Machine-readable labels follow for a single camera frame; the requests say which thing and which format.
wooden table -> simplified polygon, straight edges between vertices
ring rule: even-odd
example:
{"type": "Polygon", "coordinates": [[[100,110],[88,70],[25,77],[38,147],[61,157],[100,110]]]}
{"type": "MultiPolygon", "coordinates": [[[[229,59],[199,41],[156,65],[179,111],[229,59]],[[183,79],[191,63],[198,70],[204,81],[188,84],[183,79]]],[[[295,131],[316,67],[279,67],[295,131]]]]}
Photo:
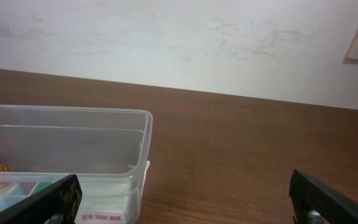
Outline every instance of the wooden table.
{"type": "Polygon", "coordinates": [[[301,169],[358,201],[358,111],[0,70],[0,104],[154,116],[139,223],[293,223],[301,169]]]}

wood grain tabletop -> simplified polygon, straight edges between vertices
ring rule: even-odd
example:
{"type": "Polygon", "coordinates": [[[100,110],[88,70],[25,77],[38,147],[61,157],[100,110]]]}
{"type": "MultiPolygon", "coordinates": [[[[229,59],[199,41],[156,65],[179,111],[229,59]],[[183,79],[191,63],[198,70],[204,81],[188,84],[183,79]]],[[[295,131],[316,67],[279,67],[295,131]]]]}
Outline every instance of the wood grain tabletop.
{"type": "Polygon", "coordinates": [[[301,169],[358,201],[358,111],[0,70],[0,104],[154,116],[139,223],[293,223],[301,169]]]}

storage box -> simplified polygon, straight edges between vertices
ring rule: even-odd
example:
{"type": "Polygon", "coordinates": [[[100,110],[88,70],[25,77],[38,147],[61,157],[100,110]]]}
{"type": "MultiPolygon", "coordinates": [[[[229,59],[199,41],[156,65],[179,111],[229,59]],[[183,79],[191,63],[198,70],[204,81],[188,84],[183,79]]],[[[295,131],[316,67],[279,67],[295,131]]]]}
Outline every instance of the storage box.
{"type": "Polygon", "coordinates": [[[76,223],[135,223],[149,165],[142,110],[0,105],[0,210],[68,174],[83,200],[76,223]]]}

black object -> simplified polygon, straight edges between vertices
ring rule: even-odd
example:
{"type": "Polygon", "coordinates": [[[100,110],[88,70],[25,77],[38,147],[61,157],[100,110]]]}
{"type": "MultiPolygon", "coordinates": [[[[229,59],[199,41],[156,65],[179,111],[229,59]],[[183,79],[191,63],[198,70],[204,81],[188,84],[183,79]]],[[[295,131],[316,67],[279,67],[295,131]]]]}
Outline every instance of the black object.
{"type": "Polygon", "coordinates": [[[0,224],[72,224],[82,191],[75,174],[68,175],[0,212],[0,224]]]}
{"type": "Polygon", "coordinates": [[[358,203],[302,171],[292,174],[290,197],[295,224],[324,223],[322,217],[330,224],[358,224],[358,203]]]}

clear plastic bin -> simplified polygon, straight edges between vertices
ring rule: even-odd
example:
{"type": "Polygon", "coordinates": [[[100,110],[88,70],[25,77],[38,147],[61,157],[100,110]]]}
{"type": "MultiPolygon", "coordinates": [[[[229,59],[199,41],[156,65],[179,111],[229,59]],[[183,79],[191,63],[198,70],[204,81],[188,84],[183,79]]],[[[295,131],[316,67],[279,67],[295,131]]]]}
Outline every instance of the clear plastic bin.
{"type": "Polygon", "coordinates": [[[68,174],[83,199],[76,223],[135,223],[149,166],[142,110],[0,105],[0,211],[68,174]]]}

